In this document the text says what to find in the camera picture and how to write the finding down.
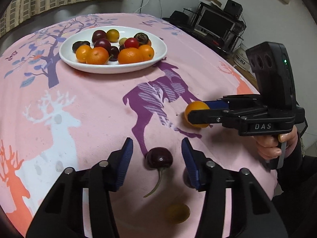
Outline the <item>person's right hand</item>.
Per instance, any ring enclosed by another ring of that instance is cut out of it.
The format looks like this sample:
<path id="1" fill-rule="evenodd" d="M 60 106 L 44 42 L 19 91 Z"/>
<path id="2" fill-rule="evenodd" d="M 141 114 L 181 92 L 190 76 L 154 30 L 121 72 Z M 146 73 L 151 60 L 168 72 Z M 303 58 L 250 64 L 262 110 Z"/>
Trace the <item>person's right hand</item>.
<path id="1" fill-rule="evenodd" d="M 259 156 L 265 160 L 272 160 L 282 154 L 282 150 L 278 148 L 279 143 L 286 142 L 285 157 L 288 157 L 294 151 L 298 143 L 298 132 L 296 126 L 293 126 L 290 133 L 279 134 L 278 138 L 265 135 L 254 136 L 254 140 Z"/>

